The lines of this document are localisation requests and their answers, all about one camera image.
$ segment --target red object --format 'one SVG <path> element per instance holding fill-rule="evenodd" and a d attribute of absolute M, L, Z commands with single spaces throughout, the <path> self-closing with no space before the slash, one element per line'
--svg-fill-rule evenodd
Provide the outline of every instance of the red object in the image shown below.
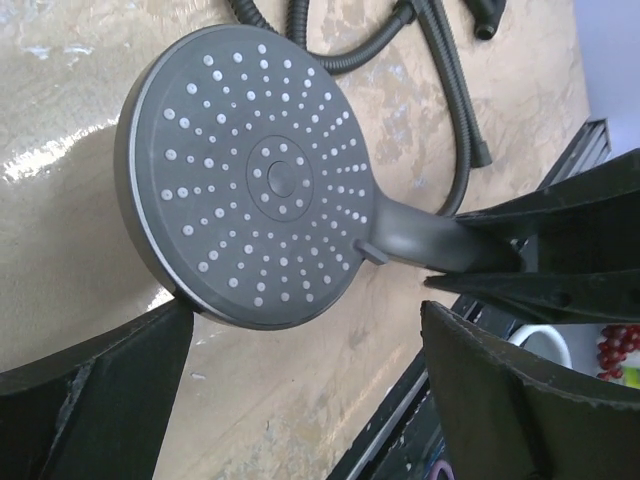
<path fill-rule="evenodd" d="M 624 338 L 626 334 L 627 334 L 627 329 L 625 327 L 616 327 L 613 329 L 614 338 Z"/>
<path fill-rule="evenodd" d="M 608 338 L 606 342 L 612 350 L 617 350 L 620 348 L 620 345 L 622 345 L 622 342 L 617 338 Z"/>
<path fill-rule="evenodd" d="M 600 365 L 600 368 L 603 370 L 611 370 L 613 367 L 618 365 L 618 362 L 605 357 L 602 360 L 598 360 L 598 365 Z"/>

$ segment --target gray shower head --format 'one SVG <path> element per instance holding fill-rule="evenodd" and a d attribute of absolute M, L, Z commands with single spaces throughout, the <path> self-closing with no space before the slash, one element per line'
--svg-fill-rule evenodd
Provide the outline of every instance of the gray shower head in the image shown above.
<path fill-rule="evenodd" d="M 115 171 L 128 230 L 156 277 L 237 326 L 314 318 L 367 258 L 478 265 L 478 234 L 382 195 L 336 83 L 265 30 L 205 28 L 150 65 L 122 110 Z M 442 261 L 434 248 L 450 248 L 451 235 L 476 246 Z"/>

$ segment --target red beads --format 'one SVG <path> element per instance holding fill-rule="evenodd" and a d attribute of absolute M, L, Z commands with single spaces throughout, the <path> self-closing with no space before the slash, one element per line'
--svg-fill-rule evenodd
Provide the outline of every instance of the red beads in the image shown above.
<path fill-rule="evenodd" d="M 602 329 L 605 341 L 598 343 L 598 365 L 604 370 L 598 373 L 600 380 L 622 378 L 620 362 L 627 354 L 640 350 L 640 325 L 608 325 Z"/>

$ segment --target shower head handle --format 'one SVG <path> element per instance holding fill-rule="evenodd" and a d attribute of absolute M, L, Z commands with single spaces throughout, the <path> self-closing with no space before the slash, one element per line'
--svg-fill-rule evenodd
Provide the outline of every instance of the shower head handle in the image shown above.
<path fill-rule="evenodd" d="M 393 259 L 442 273 L 518 271 L 521 259 L 502 239 L 387 197 L 379 188 L 370 243 Z"/>

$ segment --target shower hose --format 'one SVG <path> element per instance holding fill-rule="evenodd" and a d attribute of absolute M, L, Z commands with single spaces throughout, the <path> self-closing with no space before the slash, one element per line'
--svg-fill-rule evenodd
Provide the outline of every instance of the shower hose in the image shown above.
<path fill-rule="evenodd" d="M 258 10 L 253 0 L 228 0 L 240 23 L 276 30 Z M 286 36 L 307 49 L 307 21 L 310 0 L 289 0 Z M 400 0 L 389 18 L 362 44 L 337 55 L 309 52 L 331 75 L 341 75 L 363 66 L 378 55 L 405 25 L 418 20 L 431 50 L 447 99 L 455 135 L 456 162 L 451 189 L 439 215 L 455 214 L 469 184 L 471 168 L 491 164 L 491 155 L 482 138 L 467 90 L 464 73 L 441 0 Z"/>

